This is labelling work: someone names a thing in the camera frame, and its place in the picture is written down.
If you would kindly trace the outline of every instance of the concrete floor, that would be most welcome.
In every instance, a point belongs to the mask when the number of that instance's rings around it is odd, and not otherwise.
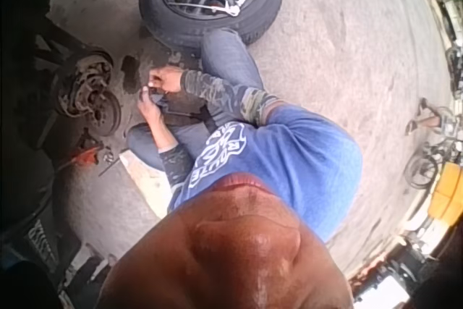
[[[142,80],[149,66],[179,58],[147,36],[137,0],[53,0],[50,17],[106,49],[117,67],[128,54],[140,59]],[[275,23],[250,50],[270,92],[338,122],[362,148],[357,197],[328,244],[351,274],[397,230],[415,197],[402,171],[424,136],[404,136],[419,97],[449,104],[449,74],[430,9],[425,0],[283,0]],[[123,104],[122,125],[107,140],[116,151],[139,118],[135,95],[123,87],[120,72],[112,89]],[[84,240],[120,256],[157,218],[122,166],[101,178],[95,172],[74,175],[69,217]]]

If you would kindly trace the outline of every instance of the yellow container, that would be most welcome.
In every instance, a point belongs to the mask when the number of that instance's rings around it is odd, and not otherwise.
[[[457,164],[447,162],[431,198],[428,215],[451,227],[462,213],[463,170]]]

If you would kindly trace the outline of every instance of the camouflage sleeve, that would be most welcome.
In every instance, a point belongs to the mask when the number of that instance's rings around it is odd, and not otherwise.
[[[264,90],[233,85],[219,77],[195,70],[185,70],[180,83],[185,92],[204,98],[236,118],[257,126],[265,124],[266,107],[279,101]]]
[[[182,144],[178,144],[168,151],[160,152],[159,156],[164,165],[172,193],[176,195],[182,189],[195,162]]]

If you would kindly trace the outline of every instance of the printed graphic on shirt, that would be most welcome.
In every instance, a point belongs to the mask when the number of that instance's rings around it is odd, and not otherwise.
[[[229,122],[209,137],[205,149],[196,159],[189,188],[196,186],[203,177],[217,172],[231,155],[239,155],[243,151],[246,147],[244,130],[245,126],[242,123]]]

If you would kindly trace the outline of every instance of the bicycle wheel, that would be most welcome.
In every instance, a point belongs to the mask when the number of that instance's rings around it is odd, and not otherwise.
[[[404,177],[413,188],[425,190],[432,185],[437,173],[438,164],[432,156],[417,154],[405,166]]]

